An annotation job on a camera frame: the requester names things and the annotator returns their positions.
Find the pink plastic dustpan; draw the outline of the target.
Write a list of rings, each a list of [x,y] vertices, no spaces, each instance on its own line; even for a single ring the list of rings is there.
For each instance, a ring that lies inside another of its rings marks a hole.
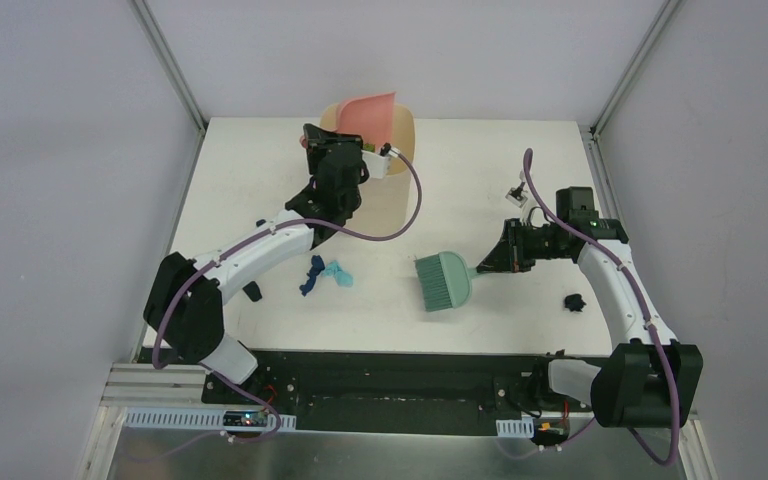
[[[380,148],[392,139],[395,98],[395,92],[387,92],[345,99],[326,109],[319,127],[359,135],[366,144]]]

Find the green hand brush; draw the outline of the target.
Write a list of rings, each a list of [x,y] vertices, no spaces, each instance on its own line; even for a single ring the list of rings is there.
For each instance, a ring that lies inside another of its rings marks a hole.
[[[473,281],[487,275],[486,271],[469,267],[464,258],[453,251],[417,259],[414,267],[426,312],[464,306],[471,299]]]

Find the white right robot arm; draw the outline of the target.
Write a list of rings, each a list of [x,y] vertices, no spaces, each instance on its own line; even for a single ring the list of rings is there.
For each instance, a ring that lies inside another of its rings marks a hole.
[[[539,260],[570,260],[589,282],[606,320],[613,351],[605,363],[554,358],[527,384],[543,410],[566,397],[585,403],[611,428],[683,426],[701,377],[697,346],[680,342],[664,324],[633,265],[628,236],[599,215],[589,187],[556,193],[557,221],[533,226],[512,218],[478,264],[480,274],[524,273]]]

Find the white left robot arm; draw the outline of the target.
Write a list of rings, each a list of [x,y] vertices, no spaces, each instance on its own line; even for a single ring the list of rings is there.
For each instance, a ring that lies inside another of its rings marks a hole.
[[[302,144],[310,174],[305,187],[273,219],[227,246],[194,258],[166,256],[143,313],[180,359],[226,377],[227,391],[241,404],[263,396],[265,378],[255,371],[256,357],[227,333],[225,305],[263,273],[343,230],[361,206],[361,184],[385,177],[396,153],[388,143],[376,146],[313,124],[304,125]]]

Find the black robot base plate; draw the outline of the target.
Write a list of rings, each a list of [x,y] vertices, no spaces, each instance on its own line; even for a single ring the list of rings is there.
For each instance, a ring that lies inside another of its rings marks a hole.
[[[249,405],[252,394],[299,430],[491,436],[499,420],[571,419],[579,400],[549,392],[546,355],[345,353],[258,350],[236,393],[216,375],[208,405]]]

